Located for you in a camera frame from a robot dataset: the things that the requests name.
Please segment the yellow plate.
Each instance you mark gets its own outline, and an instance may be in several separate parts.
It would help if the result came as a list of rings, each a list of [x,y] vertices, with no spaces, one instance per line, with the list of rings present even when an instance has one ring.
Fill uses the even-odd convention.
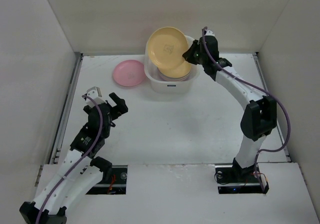
[[[179,79],[187,76],[192,69],[192,65],[184,61],[181,65],[171,69],[159,68],[160,73],[168,78]]]
[[[188,50],[185,35],[175,27],[157,29],[148,39],[148,58],[159,69],[170,70],[180,66],[185,59],[183,54]]]

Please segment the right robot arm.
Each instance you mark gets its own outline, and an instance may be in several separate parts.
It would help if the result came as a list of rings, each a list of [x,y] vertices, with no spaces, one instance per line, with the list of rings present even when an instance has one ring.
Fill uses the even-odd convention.
[[[232,64],[219,56],[218,41],[213,35],[193,40],[182,56],[190,64],[201,65],[204,72],[224,87],[243,109],[240,121],[243,138],[231,168],[232,177],[242,182],[253,173],[258,150],[277,126],[277,102],[241,82],[242,78]]]

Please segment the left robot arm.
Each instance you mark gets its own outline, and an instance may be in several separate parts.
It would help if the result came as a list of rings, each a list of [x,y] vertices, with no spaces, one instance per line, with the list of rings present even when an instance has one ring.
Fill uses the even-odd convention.
[[[82,96],[87,122],[80,129],[57,172],[32,201],[25,201],[19,212],[27,224],[65,224],[68,213],[100,181],[112,178],[113,164],[97,155],[110,136],[114,121],[128,112],[123,98],[114,92],[112,106],[102,98],[98,87]]]

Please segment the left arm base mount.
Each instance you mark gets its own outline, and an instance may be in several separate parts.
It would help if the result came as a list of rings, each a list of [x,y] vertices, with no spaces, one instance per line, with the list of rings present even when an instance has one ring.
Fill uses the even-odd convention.
[[[86,195],[125,195],[127,179],[128,166],[113,165],[112,170],[103,172],[102,180],[94,185]]]

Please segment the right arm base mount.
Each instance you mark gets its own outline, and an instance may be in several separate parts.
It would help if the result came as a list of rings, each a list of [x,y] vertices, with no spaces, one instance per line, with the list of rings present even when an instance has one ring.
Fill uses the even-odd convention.
[[[218,193],[226,194],[267,194],[270,187],[264,173],[249,172],[244,176],[236,177],[234,170],[229,166],[215,168],[214,180],[217,183]]]

